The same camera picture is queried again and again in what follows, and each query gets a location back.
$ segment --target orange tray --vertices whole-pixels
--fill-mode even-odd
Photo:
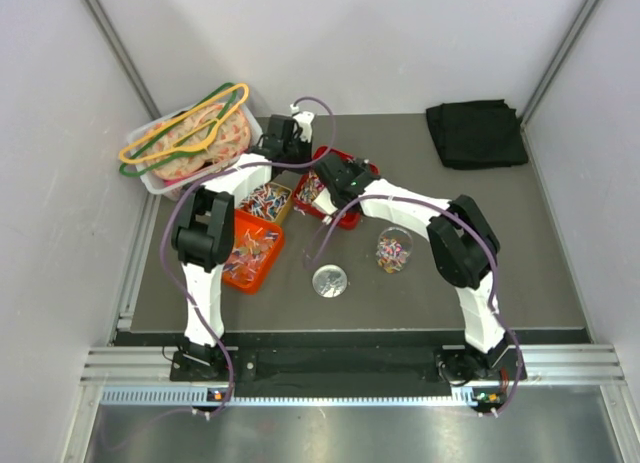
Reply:
[[[235,222],[234,222],[234,234],[237,237],[243,237],[247,230],[250,234],[256,233],[258,230],[262,228],[263,232],[271,231],[277,234],[274,245],[269,248],[266,252],[266,257],[262,261],[260,267],[258,267],[257,273],[254,276],[253,280],[244,283],[234,279],[231,276],[231,271],[225,269],[222,272],[222,281],[224,281],[227,285],[233,286],[234,288],[239,289],[248,294],[253,294],[260,289],[262,282],[264,281],[267,273],[273,266],[273,263],[276,261],[276,258],[280,254],[280,250],[284,246],[284,232],[282,228],[280,228],[275,223],[271,223],[269,221],[263,220],[256,216],[245,213],[244,211],[235,210]]]

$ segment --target silver metal lid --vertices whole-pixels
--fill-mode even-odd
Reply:
[[[336,265],[324,265],[313,274],[313,289],[320,296],[335,298],[347,289],[347,274]]]

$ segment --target white wall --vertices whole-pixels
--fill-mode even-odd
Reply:
[[[640,404],[640,0],[604,0],[528,133],[595,336]]]
[[[80,0],[1,1],[0,461],[50,463],[143,201],[116,150],[148,118]]]
[[[506,98],[522,110],[582,0],[102,0],[161,111],[246,81],[253,110]]]

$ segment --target yellow hanger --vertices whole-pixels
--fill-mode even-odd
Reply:
[[[229,108],[229,111],[227,111],[222,116],[222,118],[220,118],[220,119],[214,118],[213,120],[209,120],[206,123],[198,126],[197,128],[194,128],[189,133],[184,135],[182,138],[180,138],[179,140],[175,141],[171,145],[171,148],[169,148],[168,150],[162,150],[162,151],[159,151],[157,153],[153,153],[151,155],[141,156],[140,158],[133,158],[132,159],[132,158],[128,158],[126,156],[127,153],[133,153],[133,150],[136,147],[138,147],[140,145],[143,145],[144,143],[149,141],[151,138],[156,136],[158,133],[160,133],[167,126],[174,125],[174,124],[176,124],[176,123],[178,123],[180,121],[183,121],[185,118],[188,118],[189,116],[194,114],[196,111],[201,110],[202,108],[210,105],[214,101],[216,101],[216,100],[218,100],[220,98],[223,98],[223,97],[227,96],[229,93],[233,93],[234,91],[236,91],[236,90],[238,90],[240,88],[242,88],[242,90],[243,90],[242,98],[240,98],[231,108]],[[152,131],[151,133],[143,136],[138,141],[134,141],[129,146],[127,146],[126,148],[123,148],[120,151],[120,153],[118,154],[118,158],[120,159],[120,161],[122,161],[123,163],[126,163],[128,165],[137,165],[137,164],[142,163],[144,161],[149,161],[149,160],[154,160],[156,158],[161,158],[163,156],[167,156],[167,155],[170,155],[172,153],[176,153],[178,151],[182,152],[182,153],[197,153],[199,151],[206,150],[209,147],[209,145],[211,145],[211,143],[213,143],[214,140],[216,139],[216,136],[218,135],[218,129],[227,120],[227,118],[229,118],[229,116],[231,116],[231,114],[240,107],[240,105],[242,105],[245,101],[247,101],[247,98],[249,98],[249,87],[246,84],[238,83],[237,85],[233,85],[232,87],[227,88],[226,90],[214,95],[213,97],[209,98],[208,100],[203,101],[199,105],[194,106],[189,111],[187,111],[187,112],[185,112],[185,113],[183,113],[183,114],[181,114],[179,116],[176,116],[175,118],[172,118],[169,121],[164,122],[161,127],[156,128],[154,131]],[[189,145],[189,146],[179,146],[179,144],[182,143],[183,141],[185,141],[187,138],[191,137],[192,135],[194,135],[195,133],[199,132],[203,128],[207,128],[207,127],[211,126],[213,123],[215,123],[215,124],[214,124],[211,132],[200,143],[195,144],[195,145]]]

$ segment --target folded black cloth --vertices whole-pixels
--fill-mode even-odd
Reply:
[[[504,100],[445,103],[427,109],[429,132],[442,164],[458,170],[529,161],[516,110]]]

